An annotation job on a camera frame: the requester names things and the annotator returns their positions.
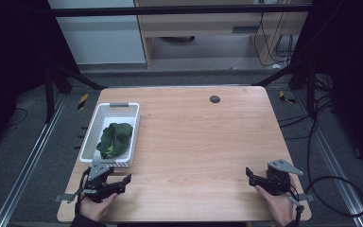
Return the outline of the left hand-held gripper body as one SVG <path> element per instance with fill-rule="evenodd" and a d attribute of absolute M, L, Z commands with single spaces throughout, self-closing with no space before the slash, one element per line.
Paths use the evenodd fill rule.
<path fill-rule="evenodd" d="M 113 174 L 114 168 L 106 164 L 92 161 L 88 170 L 88 177 L 85 185 L 82 187 L 82 193 L 94 202 L 101 202 L 107 199 L 112 193 L 107 179 Z"/>

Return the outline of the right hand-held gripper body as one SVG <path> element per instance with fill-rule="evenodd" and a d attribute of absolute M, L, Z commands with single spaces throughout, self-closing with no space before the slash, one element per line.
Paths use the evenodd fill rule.
<path fill-rule="evenodd" d="M 268 162 L 266 177 L 261 177 L 259 184 L 271 195 L 282 195 L 290 190 L 290 175 L 302 176 L 303 172 L 285 159 Z"/>

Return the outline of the green leafy vegetable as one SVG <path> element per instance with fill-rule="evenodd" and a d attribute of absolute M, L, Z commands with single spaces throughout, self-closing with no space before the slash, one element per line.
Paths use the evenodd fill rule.
<path fill-rule="evenodd" d="M 129 123 L 111 123 L 103 130 L 96 149 L 103 159 L 117 157 L 126 152 L 132 137 L 133 127 Z"/>

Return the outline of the white plastic basket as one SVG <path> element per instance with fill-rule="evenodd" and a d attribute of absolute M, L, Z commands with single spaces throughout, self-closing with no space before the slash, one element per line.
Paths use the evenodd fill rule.
<path fill-rule="evenodd" d="M 96 106 L 88 130 L 84 136 L 84 141 L 79 152 L 79 160 L 83 163 L 90 164 L 92 161 L 98 161 L 108 166 L 127 168 L 132 166 L 133 155 L 135 151 L 136 138 L 138 134 L 140 121 L 140 105 L 138 103 L 100 103 Z M 127 123 L 132 126 L 132 133 L 129 145 L 121 155 L 105 158 L 96 148 L 101 141 L 103 131 L 111 123 Z"/>

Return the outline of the person's left hand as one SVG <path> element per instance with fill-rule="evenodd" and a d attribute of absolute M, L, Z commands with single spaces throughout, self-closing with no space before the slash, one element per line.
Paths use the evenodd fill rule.
<path fill-rule="evenodd" d="M 83 195 L 78 207 L 79 213 L 90 220 L 99 222 L 117 196 L 117 193 L 113 193 L 101 202 L 94 202 L 89 197 Z"/>

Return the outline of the person's right hand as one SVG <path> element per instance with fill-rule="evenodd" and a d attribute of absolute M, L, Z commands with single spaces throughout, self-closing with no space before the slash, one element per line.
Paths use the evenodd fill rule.
<path fill-rule="evenodd" d="M 279 227 L 292 227 L 293 203 L 290 201 L 290 194 L 273 196 L 260 185 L 255 186 L 256 191 L 265 199 L 273 219 Z"/>

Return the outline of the yellow black striped tape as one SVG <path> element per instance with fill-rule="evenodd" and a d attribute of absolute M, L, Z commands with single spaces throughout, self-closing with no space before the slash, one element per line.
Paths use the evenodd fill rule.
<path fill-rule="evenodd" d="M 294 98 L 287 98 L 285 93 L 283 91 L 279 91 L 279 99 L 290 104 L 297 103 L 296 99 Z"/>
<path fill-rule="evenodd" d="M 84 107 L 84 105 L 86 103 L 86 100 L 87 100 L 88 96 L 89 96 L 89 94 L 87 94 L 87 93 L 86 94 L 83 94 L 81 96 L 81 98 L 79 100 L 79 103 L 78 103 L 78 106 L 77 106 L 77 109 L 78 110 L 82 110 L 83 109 L 83 107 Z"/>

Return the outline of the black metal stand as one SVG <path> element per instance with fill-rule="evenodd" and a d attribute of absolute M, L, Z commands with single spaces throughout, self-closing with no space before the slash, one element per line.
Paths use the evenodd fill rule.
<path fill-rule="evenodd" d="M 72 91 L 72 85 L 68 81 L 68 77 L 76 79 L 94 90 L 105 89 L 105 86 L 99 85 L 63 65 L 51 64 L 47 66 L 43 76 L 46 100 L 46 123 L 49 123 L 53 119 L 55 113 L 53 85 L 57 86 L 61 94 L 69 94 Z"/>
<path fill-rule="evenodd" d="M 301 88 L 306 83 L 306 110 L 310 117 L 315 119 L 315 65 L 311 60 L 295 60 L 270 77 L 253 83 L 253 86 L 268 86 L 287 74 L 292 75 L 288 86 L 293 90 Z"/>

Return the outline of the black curtain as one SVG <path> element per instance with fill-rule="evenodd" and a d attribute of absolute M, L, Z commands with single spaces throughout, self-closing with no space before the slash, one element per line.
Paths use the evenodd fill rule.
<path fill-rule="evenodd" d="M 293 59 L 333 80 L 333 99 L 363 153 L 363 0 L 312 0 Z"/>
<path fill-rule="evenodd" d="M 39 13 L 49 8 L 48 0 L 0 0 L 0 133 L 18 96 L 44 84 L 43 47 L 54 63 L 78 70 L 57 19 Z"/>

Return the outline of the white cabinet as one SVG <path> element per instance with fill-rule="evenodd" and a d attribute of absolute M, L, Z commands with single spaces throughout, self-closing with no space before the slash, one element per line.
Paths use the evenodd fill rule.
<path fill-rule="evenodd" d="M 133 8 L 133 0 L 48 0 L 52 9 Z M 58 17 L 78 65 L 145 63 L 137 17 Z"/>

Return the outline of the light wooden desk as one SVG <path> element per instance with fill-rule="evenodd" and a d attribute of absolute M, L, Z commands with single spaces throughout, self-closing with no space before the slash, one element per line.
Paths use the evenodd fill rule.
<path fill-rule="evenodd" d="M 310 4 L 312 0 L 133 0 L 137 7 L 282 5 Z M 256 12 L 216 14 L 140 15 L 138 21 L 144 40 L 159 37 L 201 35 L 249 35 L 259 61 L 276 61 L 280 37 L 299 35 L 307 13 Z"/>

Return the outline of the black horizontal metal bar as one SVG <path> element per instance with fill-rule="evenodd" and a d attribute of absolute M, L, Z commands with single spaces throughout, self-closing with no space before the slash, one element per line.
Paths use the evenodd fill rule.
<path fill-rule="evenodd" d="M 256 12 L 303 12 L 310 11 L 311 4 L 282 5 L 224 5 L 224 6 L 171 6 L 138 8 L 99 9 L 51 9 L 56 17 L 86 16 L 129 16 L 129 15 L 176 15 L 176 14 L 216 14 L 216 13 L 256 13 Z"/>

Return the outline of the grey metal table bracket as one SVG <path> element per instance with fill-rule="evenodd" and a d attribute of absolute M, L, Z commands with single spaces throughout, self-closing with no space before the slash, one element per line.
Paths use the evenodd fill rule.
<path fill-rule="evenodd" d="M 308 202 L 316 200 L 313 195 L 307 195 L 307 194 L 304 194 L 304 193 L 299 194 L 297 196 L 297 198 L 299 199 L 299 201 L 308 201 Z"/>
<path fill-rule="evenodd" d="M 76 194 L 68 194 L 68 193 L 57 194 L 54 196 L 53 201 L 56 202 L 66 201 L 67 203 L 71 203 L 72 201 L 75 200 L 76 196 L 77 196 Z"/>

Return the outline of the aluminium floor rail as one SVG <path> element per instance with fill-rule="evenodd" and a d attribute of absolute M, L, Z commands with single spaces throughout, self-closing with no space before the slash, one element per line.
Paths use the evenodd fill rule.
<path fill-rule="evenodd" d="M 310 111 L 306 108 L 304 94 L 302 92 L 294 92 L 294 96 L 302 108 L 302 111 L 308 116 L 307 123 L 310 127 L 308 142 L 307 142 L 307 157 L 306 157 L 306 170 L 309 185 L 306 187 L 307 190 L 313 191 L 313 197 L 322 203 L 331 212 L 339 214 L 343 217 L 352 218 L 357 227 L 363 227 L 363 193 L 356 187 L 355 184 L 347 179 L 345 172 L 343 171 L 340 164 L 328 145 L 323 132 L 318 127 L 318 121 L 315 117 L 318 115 L 317 108 L 313 107 Z M 322 155 L 324 163 L 327 165 L 327 169 L 330 174 L 312 179 L 311 178 L 311 167 L 310 167 L 310 150 L 312 139 L 315 139 L 319 148 L 319 153 Z M 335 182 L 338 193 L 343 199 L 346 205 L 347 213 L 338 211 L 331 204 L 323 202 L 320 198 L 320 193 L 316 192 L 314 185 L 321 180 L 330 179 Z"/>
<path fill-rule="evenodd" d="M 12 214 L 17 207 L 20 198 L 23 196 L 26 186 L 29 182 L 31 175 L 35 167 L 37 166 L 40 157 L 43 153 L 43 150 L 48 142 L 52 131 L 54 130 L 59 117 L 61 116 L 61 112 L 63 110 L 63 105 L 67 100 L 67 95 L 59 95 L 58 101 L 54 106 L 54 112 L 50 120 L 48 120 L 44 125 L 43 129 L 39 134 L 37 141 L 34 144 L 34 147 L 30 151 L 25 164 L 23 165 L 22 170 L 20 171 L 16 181 L 9 191 L 5 202 L 0 208 L 0 227 L 7 227 L 9 221 L 12 217 Z"/>

